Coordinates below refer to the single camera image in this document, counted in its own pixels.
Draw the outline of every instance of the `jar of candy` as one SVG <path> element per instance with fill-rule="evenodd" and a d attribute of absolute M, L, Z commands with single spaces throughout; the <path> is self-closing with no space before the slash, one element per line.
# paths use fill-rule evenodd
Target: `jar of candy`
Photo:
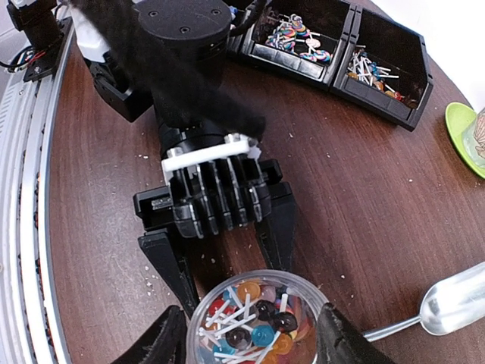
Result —
<path fill-rule="evenodd" d="M 328 299 L 285 271 L 237 275 L 197 307 L 187 332 L 189 364 L 312 364 L 316 321 Z"/>

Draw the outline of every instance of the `glass cup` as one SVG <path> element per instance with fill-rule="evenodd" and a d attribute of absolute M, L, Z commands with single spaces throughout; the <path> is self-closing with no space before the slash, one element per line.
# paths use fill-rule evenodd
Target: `glass cup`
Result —
<path fill-rule="evenodd" d="M 485 168 L 485 109 L 463 132 L 463 146 L 474 164 Z"/>
<path fill-rule="evenodd" d="M 285 271 L 250 271 L 214 288 L 187 331 L 189 364 L 312 364 L 316 322 L 328 299 Z"/>

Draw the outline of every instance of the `scoop handle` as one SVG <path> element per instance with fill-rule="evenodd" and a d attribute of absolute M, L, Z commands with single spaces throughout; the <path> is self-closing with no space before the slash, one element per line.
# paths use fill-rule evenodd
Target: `scoop handle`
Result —
<path fill-rule="evenodd" d="M 366 331 L 363 333 L 363 335 L 370 342 L 377 341 L 380 339 L 384 339 L 385 337 L 388 337 L 392 334 L 395 334 L 396 332 L 404 330 L 405 328 L 409 328 L 412 325 L 416 325 L 419 322 L 421 322 L 421 317 L 415 316 L 413 318 L 409 318 L 405 321 L 398 322 L 397 324 L 387 326 L 385 328 L 376 328 L 374 330 Z"/>

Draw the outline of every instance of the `plastic scoop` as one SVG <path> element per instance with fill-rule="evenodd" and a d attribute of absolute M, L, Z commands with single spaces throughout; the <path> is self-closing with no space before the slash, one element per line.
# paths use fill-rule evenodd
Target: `plastic scoop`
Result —
<path fill-rule="evenodd" d="M 421 323 L 432 335 L 457 331 L 485 317 L 485 262 L 433 285 L 423 298 L 419 315 L 386 328 L 366 331 L 376 341 Z"/>

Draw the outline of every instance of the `metal frame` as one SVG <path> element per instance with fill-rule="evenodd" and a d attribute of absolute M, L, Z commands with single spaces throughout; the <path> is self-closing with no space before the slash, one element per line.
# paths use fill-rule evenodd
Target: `metal frame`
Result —
<path fill-rule="evenodd" d="M 24 83 L 24 72 L 12 74 L 0 101 L 0 364 L 71 363 L 48 219 L 51 140 L 73 31 L 55 75 Z"/>

